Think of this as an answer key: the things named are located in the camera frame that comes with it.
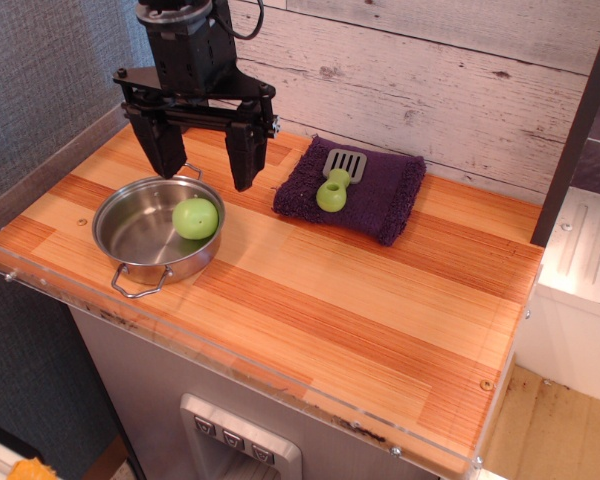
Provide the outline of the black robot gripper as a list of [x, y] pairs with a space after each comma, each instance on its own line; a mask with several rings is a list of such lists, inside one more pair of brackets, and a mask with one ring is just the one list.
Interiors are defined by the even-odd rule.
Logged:
[[122, 108], [153, 170], [172, 178], [186, 163], [179, 126], [224, 130], [234, 187], [249, 189], [279, 132], [275, 88], [238, 69], [228, 10], [138, 10], [152, 67], [120, 68]]

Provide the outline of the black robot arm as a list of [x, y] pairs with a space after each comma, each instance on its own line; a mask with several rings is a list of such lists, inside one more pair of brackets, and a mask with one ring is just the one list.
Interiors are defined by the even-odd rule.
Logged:
[[186, 163], [185, 128], [225, 134], [234, 187], [245, 191], [265, 166], [267, 143], [279, 130], [275, 88], [241, 72], [225, 1], [141, 1], [154, 64], [120, 68], [122, 108], [154, 171], [173, 177]]

